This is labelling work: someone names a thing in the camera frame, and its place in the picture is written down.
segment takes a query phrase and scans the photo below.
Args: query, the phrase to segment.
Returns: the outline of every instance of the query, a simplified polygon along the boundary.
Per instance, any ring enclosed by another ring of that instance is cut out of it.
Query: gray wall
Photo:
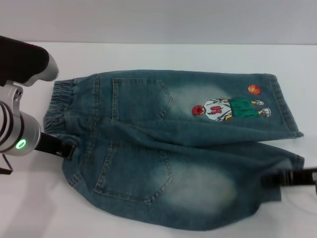
[[[316,44],[317,0],[0,0],[24,41]]]

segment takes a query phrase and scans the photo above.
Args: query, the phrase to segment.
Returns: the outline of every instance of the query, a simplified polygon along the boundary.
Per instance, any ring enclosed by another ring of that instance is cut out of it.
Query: green light
[[[22,149],[25,145],[26,145],[26,140],[23,139],[23,140],[20,140],[20,141],[16,144],[15,147],[19,150],[19,149]]]

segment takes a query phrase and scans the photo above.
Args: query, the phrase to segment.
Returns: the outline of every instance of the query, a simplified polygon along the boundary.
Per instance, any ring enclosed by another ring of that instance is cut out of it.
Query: blue denim
[[[77,145],[63,171],[91,204],[177,229],[253,215],[281,200],[260,177],[304,164],[256,142],[303,136],[270,74],[133,70],[57,81],[44,123]]]

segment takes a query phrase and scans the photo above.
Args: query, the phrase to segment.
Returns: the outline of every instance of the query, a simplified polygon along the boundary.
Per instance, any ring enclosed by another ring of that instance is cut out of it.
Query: white table
[[[277,75],[286,102],[305,138],[270,142],[317,166],[317,46],[142,45],[36,43],[55,58],[59,80],[126,69],[176,69]],[[49,105],[53,82],[25,88],[21,110],[38,121]],[[2,238],[315,238],[315,188],[283,189],[281,203],[209,232],[187,232],[131,221],[101,211],[66,182],[62,159],[32,152],[9,157],[15,171],[0,176]]]

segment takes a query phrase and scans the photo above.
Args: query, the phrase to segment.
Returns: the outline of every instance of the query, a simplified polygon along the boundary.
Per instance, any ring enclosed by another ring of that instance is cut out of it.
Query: back pocket
[[[165,151],[112,142],[94,191],[151,204],[169,187],[172,180]]]
[[[133,122],[163,119],[173,99],[158,79],[114,78],[112,119]]]

